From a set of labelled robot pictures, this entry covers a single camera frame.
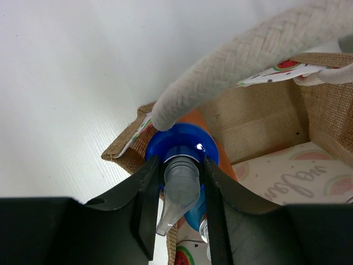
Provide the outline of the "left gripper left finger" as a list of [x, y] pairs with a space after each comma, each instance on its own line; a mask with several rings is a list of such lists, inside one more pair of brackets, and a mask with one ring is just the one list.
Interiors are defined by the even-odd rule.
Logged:
[[153, 259], [160, 159], [85, 204], [1, 199], [2, 264], [147, 264]]

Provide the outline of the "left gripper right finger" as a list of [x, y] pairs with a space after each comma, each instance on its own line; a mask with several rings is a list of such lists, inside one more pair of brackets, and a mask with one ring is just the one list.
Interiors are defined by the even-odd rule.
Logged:
[[352, 205], [281, 206], [203, 167], [212, 264], [352, 263]]

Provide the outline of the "dark blue pump bottle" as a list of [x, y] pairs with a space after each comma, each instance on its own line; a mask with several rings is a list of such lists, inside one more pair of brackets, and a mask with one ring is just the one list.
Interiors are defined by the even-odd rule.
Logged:
[[219, 163], [220, 154], [214, 139], [203, 128], [177, 123], [150, 139], [145, 159], [153, 156], [161, 159], [160, 187], [164, 196], [156, 233], [165, 236], [198, 201], [204, 185], [204, 160], [210, 158]]

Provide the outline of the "grey-green bottle beige cap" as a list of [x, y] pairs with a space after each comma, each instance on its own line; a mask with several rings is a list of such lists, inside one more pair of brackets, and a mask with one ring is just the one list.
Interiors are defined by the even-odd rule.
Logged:
[[338, 40], [339, 49], [342, 53], [353, 53], [353, 34], [349, 34]]

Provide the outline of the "watermelon print canvas bag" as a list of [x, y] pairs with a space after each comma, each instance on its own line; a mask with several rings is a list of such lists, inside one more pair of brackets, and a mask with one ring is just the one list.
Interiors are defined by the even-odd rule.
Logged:
[[198, 107], [211, 134], [220, 139], [231, 162], [288, 147], [290, 132], [300, 125], [312, 140], [344, 163], [352, 164], [352, 77], [333, 74], [316, 85], [282, 81], [239, 88], [236, 82], [280, 60], [341, 67], [348, 54], [309, 53], [308, 49], [352, 33], [351, 1], [314, 1], [291, 8], [236, 36], [188, 69], [156, 103], [138, 108], [137, 118], [103, 152], [102, 159], [129, 173], [142, 164], [142, 153], [154, 133], [137, 140], [143, 118], [155, 113], [156, 125]]

